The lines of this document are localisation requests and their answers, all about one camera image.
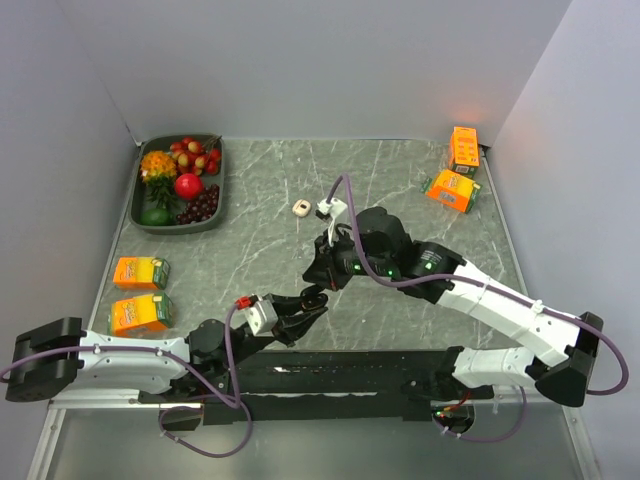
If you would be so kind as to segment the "black earbud charging case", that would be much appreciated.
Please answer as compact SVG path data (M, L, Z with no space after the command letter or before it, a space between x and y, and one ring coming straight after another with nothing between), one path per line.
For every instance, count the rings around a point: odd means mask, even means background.
M310 285L300 292L301 308L305 312L316 311L325 308L328 295L318 285Z

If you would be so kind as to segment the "beige earbud charging case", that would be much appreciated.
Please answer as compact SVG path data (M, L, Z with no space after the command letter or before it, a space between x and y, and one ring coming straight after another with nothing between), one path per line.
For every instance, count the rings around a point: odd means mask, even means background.
M310 213L311 209L312 209L312 205L309 201L300 199L294 203L292 207L292 213L296 217L304 218Z

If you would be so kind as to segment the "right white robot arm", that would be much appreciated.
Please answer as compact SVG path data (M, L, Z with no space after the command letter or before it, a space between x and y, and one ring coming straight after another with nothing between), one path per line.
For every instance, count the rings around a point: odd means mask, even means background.
M459 398L468 389L510 385L534 388L560 405L580 407L588 394L602 330L586 312L575 323L563 312L502 285L469 260L435 242L414 241L382 207L361 211L352 226L344 202L319 202L328 227L314 242L303 278L331 291L355 276L377 277L403 294L465 314L516 342L516 347L452 347L436 375L438 390Z

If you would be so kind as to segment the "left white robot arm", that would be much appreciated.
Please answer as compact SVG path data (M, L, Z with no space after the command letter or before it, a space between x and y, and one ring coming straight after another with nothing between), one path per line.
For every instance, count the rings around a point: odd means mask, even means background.
M309 288L294 297L251 295L224 320L208 319L185 337L119 338L60 319L20 335L1 371L6 400L49 400L66 391L135 390L184 402L199 388L237 409L237 366L274 342L294 345L324 315L328 297Z

